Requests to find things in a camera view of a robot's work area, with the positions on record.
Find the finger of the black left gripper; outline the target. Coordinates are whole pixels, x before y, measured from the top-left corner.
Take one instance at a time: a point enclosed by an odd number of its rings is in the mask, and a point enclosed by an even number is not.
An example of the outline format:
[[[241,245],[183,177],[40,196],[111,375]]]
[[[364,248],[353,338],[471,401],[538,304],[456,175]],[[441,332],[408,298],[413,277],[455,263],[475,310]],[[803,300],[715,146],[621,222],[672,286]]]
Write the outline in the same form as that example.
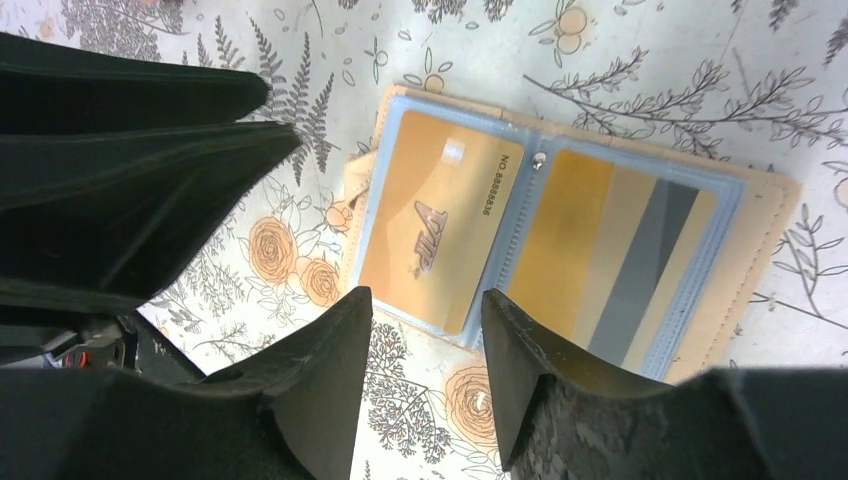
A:
[[[299,143],[275,122],[3,137],[2,303],[135,309]]]
[[[253,73],[124,59],[1,36],[4,135],[229,123],[263,105],[268,92]]]

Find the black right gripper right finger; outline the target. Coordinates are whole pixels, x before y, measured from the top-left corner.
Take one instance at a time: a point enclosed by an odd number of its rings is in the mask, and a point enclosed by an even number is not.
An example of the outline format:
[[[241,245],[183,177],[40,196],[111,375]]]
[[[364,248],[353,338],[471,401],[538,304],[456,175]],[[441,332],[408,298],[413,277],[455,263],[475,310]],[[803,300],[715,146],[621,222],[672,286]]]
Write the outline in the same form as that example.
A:
[[[843,369],[713,368],[671,386],[612,365],[505,294],[481,303],[503,469],[515,479],[843,479]]]

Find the beige card holder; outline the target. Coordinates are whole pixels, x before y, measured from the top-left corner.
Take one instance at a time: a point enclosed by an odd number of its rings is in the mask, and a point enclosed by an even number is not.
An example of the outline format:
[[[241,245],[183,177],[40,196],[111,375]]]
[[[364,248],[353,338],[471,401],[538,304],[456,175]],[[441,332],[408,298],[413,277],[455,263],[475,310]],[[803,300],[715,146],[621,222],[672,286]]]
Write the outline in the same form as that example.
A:
[[[521,166],[460,334],[449,335],[431,327],[382,303],[372,293],[378,318],[396,320],[466,349],[477,350],[483,345],[483,293],[497,289],[508,296],[552,162],[563,150],[709,191],[718,199],[712,219],[663,317],[644,320],[624,365],[615,365],[668,383],[686,379],[720,359],[769,262],[770,251],[800,197],[799,185],[780,174],[581,131],[495,106],[393,86],[381,103],[371,149],[351,159],[344,170],[344,194],[352,212],[352,240],[342,277],[350,287],[370,288],[360,282],[359,275],[391,151],[401,118],[407,111],[422,112],[489,133],[524,148]]]

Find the gold grey striped card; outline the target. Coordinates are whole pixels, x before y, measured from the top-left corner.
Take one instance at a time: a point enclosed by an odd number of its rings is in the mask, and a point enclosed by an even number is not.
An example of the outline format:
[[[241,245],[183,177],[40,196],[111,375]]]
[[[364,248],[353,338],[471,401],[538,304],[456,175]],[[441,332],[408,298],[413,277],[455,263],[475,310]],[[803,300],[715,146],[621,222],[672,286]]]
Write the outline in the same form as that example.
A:
[[[642,322],[663,317],[717,203],[709,191],[563,150],[507,294],[622,366]]]

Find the gold VIP card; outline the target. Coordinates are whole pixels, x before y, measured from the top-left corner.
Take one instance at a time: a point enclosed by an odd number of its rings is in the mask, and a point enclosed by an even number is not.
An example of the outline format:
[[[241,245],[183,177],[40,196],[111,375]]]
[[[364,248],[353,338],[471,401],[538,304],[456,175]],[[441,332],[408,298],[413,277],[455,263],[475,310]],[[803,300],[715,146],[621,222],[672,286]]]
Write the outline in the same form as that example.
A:
[[[382,303],[460,334],[523,157],[517,142],[405,112],[360,282]]]

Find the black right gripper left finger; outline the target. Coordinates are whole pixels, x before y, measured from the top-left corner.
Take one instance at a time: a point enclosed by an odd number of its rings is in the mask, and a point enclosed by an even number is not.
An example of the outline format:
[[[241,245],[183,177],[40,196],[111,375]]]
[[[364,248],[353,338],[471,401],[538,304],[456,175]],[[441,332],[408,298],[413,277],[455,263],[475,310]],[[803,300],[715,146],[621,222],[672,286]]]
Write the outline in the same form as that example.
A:
[[[124,369],[1,372],[5,479],[345,479],[373,319],[356,287],[199,382]]]

